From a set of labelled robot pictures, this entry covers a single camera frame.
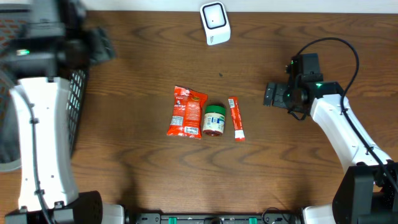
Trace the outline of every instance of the jar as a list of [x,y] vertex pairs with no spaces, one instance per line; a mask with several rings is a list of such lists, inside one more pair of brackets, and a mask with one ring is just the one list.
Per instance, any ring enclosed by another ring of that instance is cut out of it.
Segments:
[[209,136],[221,136],[224,133],[225,107],[209,105],[205,110],[203,132]]

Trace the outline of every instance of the wood grain surface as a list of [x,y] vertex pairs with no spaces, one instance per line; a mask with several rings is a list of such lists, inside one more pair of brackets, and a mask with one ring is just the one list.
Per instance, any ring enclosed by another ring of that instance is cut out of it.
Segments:
[[[262,105],[268,82],[287,81],[291,56],[329,36],[356,47],[361,68],[348,98],[375,142],[398,160],[395,15],[229,13],[231,40],[212,47],[199,13],[88,16],[88,27],[107,28],[118,58],[91,71],[72,159],[81,192],[98,190],[105,202],[137,212],[255,213],[331,202],[343,169],[323,131]],[[331,41],[306,52],[319,53],[325,80],[348,84],[349,48]],[[234,141],[229,113],[220,138],[166,136],[175,85],[207,93],[208,103],[237,96],[246,142]],[[1,217],[17,208],[20,182],[20,171],[0,174]]]

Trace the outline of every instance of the plastic crate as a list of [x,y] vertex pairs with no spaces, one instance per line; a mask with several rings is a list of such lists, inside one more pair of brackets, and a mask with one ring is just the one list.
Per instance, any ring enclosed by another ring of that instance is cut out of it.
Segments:
[[[0,4],[0,51],[19,35],[29,20],[28,8],[26,4]],[[9,86],[1,80],[1,73],[0,70],[0,172],[7,172],[21,167],[21,155],[16,112],[9,96]],[[70,92],[65,107],[68,110],[71,154],[75,148],[87,80],[87,70],[74,70],[70,74]]]

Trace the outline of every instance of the red stick packet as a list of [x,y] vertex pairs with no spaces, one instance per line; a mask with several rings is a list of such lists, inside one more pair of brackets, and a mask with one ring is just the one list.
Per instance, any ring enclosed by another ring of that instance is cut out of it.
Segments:
[[168,136],[201,139],[201,112],[207,95],[188,88],[174,88],[174,110]]
[[229,97],[228,103],[229,107],[231,108],[232,121],[235,127],[235,141],[244,141],[245,138],[243,133],[241,112],[239,111],[238,97]]

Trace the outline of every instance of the white wall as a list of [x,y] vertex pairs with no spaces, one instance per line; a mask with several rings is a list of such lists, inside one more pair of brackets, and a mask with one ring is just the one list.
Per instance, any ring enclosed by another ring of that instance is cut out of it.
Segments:
[[[26,3],[28,0],[0,0]],[[91,10],[198,11],[212,0],[82,0]],[[229,12],[398,13],[398,0],[222,0]]]

